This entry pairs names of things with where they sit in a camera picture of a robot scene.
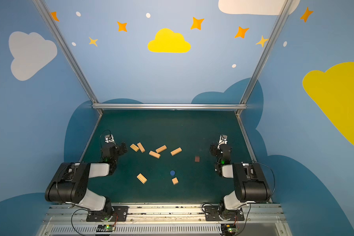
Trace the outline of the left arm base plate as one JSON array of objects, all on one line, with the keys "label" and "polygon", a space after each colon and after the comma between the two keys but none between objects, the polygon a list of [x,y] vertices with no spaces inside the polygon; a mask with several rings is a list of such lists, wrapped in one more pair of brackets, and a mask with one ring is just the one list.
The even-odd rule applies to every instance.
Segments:
[{"label": "left arm base plate", "polygon": [[87,222],[125,222],[128,214],[128,206],[111,206],[111,210],[90,211]]}]

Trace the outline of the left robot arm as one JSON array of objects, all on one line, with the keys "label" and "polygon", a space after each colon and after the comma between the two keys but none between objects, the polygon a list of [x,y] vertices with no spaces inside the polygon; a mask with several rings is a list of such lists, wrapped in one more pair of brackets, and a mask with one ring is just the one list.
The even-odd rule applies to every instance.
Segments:
[{"label": "left robot arm", "polygon": [[88,181],[112,175],[119,157],[127,153],[126,144],[107,142],[101,152],[102,159],[98,163],[62,163],[46,188],[45,200],[87,210],[87,222],[125,222],[128,207],[112,206],[109,197],[88,189]]}]

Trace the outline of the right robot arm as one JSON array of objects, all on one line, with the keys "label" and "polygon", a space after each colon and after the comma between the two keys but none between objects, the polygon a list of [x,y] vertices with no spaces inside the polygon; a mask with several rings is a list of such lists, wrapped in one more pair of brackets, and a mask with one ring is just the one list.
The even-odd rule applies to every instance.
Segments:
[{"label": "right robot arm", "polygon": [[215,172],[220,177],[232,179],[234,184],[234,190],[218,205],[217,214],[221,220],[235,219],[244,205],[267,202],[271,198],[272,190],[260,163],[232,163],[232,147],[226,143],[212,144],[209,151],[216,157]]}]

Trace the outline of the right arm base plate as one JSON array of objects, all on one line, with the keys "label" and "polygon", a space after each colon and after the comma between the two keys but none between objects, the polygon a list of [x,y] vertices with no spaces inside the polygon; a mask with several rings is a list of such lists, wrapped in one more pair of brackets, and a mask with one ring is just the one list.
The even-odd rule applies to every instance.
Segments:
[{"label": "right arm base plate", "polygon": [[204,205],[202,210],[206,221],[244,221],[243,211],[221,209],[219,206]]}]

